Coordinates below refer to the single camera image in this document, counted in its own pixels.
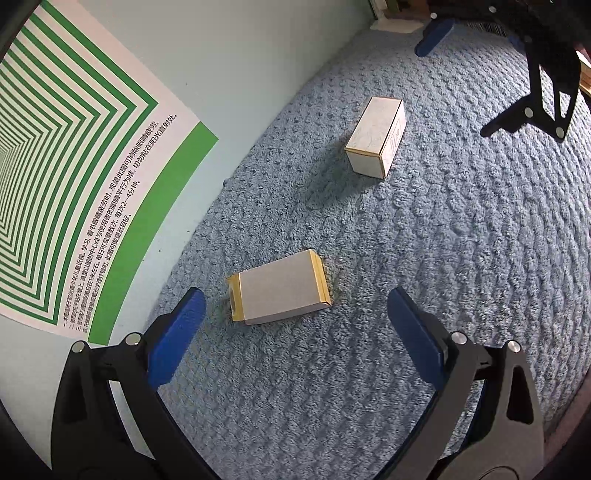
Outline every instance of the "light blue wall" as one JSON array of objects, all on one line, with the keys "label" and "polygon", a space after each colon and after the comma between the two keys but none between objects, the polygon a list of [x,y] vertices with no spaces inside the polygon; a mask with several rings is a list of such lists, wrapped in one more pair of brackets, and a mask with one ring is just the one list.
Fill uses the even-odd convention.
[{"label": "light blue wall", "polygon": [[[81,0],[219,137],[148,251],[113,339],[141,329],[191,233],[283,106],[372,17],[366,0]],[[48,461],[71,341],[0,317],[0,397]]]}]

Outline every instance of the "poster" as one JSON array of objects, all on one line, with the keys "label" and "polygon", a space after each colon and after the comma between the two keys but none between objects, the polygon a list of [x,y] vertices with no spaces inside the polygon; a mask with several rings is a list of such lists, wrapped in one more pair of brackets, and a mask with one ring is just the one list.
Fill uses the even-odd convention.
[{"label": "poster", "polygon": [[44,0],[0,63],[0,313],[106,345],[216,141],[77,2]]}]

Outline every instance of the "metal screw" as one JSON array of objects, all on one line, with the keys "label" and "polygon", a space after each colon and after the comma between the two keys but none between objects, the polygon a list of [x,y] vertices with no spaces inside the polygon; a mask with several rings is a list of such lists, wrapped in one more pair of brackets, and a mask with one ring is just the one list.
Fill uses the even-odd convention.
[{"label": "metal screw", "polygon": [[125,337],[125,343],[127,345],[137,345],[140,343],[142,336],[139,333],[130,333],[127,337]]},{"label": "metal screw", "polygon": [[509,343],[507,343],[507,348],[514,353],[521,351],[521,345],[519,344],[519,342],[516,342],[515,340],[510,340]]},{"label": "metal screw", "polygon": [[74,345],[72,345],[72,352],[80,353],[82,350],[84,350],[85,346],[86,344],[82,340],[78,340]]},{"label": "metal screw", "polygon": [[453,332],[452,340],[453,343],[457,343],[458,345],[464,345],[464,343],[468,341],[468,338],[462,332]]}]

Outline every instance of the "rug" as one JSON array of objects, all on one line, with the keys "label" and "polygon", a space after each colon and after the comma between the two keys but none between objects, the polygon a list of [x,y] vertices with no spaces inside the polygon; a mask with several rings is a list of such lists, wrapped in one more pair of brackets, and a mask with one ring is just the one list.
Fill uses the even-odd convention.
[{"label": "rug", "polygon": [[[433,393],[388,320],[397,285],[450,331],[518,340],[547,432],[589,367],[589,110],[578,98],[562,144],[531,126],[481,138],[528,92],[525,59],[462,27],[419,59],[420,37],[359,34],[305,85],[226,182],[161,293],[152,318],[191,286],[207,297],[160,394],[223,479],[358,479],[383,467]],[[354,173],[343,151],[371,96],[402,98],[408,118],[385,181]],[[232,323],[226,277],[307,248],[334,305]]]}]

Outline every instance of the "white box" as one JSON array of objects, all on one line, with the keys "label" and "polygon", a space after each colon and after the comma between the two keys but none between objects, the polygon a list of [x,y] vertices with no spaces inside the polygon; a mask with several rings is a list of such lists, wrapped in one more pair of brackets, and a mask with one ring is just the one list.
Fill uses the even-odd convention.
[{"label": "white box", "polygon": [[274,322],[331,305],[322,260],[314,250],[251,268],[228,278],[232,320]]},{"label": "white box", "polygon": [[372,97],[345,147],[353,170],[386,178],[405,128],[402,100]]}]

